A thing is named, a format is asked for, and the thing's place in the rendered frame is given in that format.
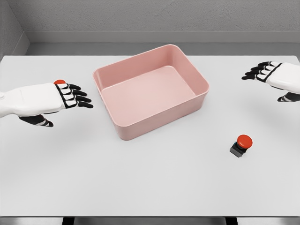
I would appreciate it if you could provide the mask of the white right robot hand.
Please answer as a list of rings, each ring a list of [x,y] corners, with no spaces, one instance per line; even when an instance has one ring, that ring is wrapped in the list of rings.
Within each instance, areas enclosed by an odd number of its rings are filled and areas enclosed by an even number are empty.
[[[242,80],[256,80],[273,88],[286,90],[287,93],[277,99],[278,102],[300,101],[300,66],[287,62],[266,61],[251,68]]]

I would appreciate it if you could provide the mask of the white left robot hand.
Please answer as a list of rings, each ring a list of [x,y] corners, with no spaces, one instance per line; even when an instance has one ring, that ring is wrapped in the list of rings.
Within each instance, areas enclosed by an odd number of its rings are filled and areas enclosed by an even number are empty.
[[[29,124],[53,127],[44,114],[57,113],[74,107],[93,108],[87,93],[81,87],[69,83],[46,83],[18,89],[19,100],[15,101],[13,113]]]

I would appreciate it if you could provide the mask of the pink plastic basket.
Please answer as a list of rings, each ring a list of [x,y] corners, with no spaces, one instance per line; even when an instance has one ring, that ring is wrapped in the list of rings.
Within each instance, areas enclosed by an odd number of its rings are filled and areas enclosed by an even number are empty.
[[[209,83],[176,45],[100,67],[93,79],[122,140],[199,110]]]

